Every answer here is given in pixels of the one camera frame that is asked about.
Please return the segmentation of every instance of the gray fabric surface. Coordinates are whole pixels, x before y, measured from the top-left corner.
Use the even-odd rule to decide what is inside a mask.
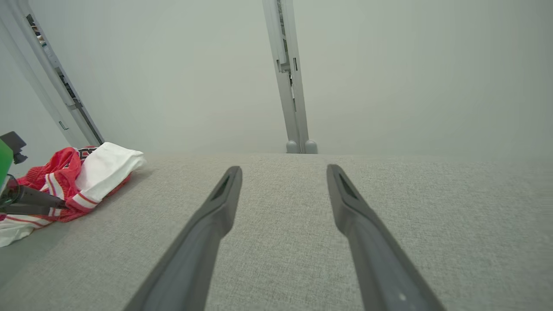
[[[96,211],[0,248],[0,309],[121,310],[231,165],[243,169],[208,310],[360,310],[326,165],[339,164],[449,310],[551,310],[551,163],[147,154]]]

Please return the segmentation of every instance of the white striped trim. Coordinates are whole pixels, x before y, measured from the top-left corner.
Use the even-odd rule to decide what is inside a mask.
[[[42,227],[52,223],[52,221],[42,219],[42,218],[38,218],[38,217],[29,216],[29,215],[8,215],[8,216],[21,219],[21,221],[20,220],[15,220],[15,219],[9,219],[9,218],[4,219],[3,221],[8,222],[8,223],[13,223],[13,224],[27,224],[27,225],[32,226],[34,228],[42,228]],[[28,221],[36,222],[40,226],[38,226],[36,224],[33,224],[31,222],[28,222]]]
[[[93,209],[97,205],[83,199],[78,193],[73,196],[73,200],[86,209]]]
[[[50,174],[44,175],[44,180],[46,180],[45,185],[48,186],[48,187],[47,187],[48,193],[49,193],[50,195],[54,195],[54,190],[53,190],[54,188],[52,188],[52,185],[50,184],[50,180],[49,180],[48,176],[50,176]]]
[[[52,186],[56,190],[56,196],[62,200],[65,200],[64,190],[61,188],[58,180],[56,180],[56,175],[54,173],[50,173],[50,181],[52,182]]]
[[[50,217],[58,217],[61,214],[61,209],[57,208],[50,208],[50,211],[48,212],[48,216]]]

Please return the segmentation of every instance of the clothing pile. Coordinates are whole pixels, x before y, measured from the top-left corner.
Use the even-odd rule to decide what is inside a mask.
[[[34,167],[17,181],[20,185],[65,200],[66,209],[46,215],[6,215],[0,221],[0,247],[29,236],[54,221],[68,222],[90,213],[117,192],[131,172],[146,163],[144,154],[113,143],[83,149],[64,148],[43,167]]]

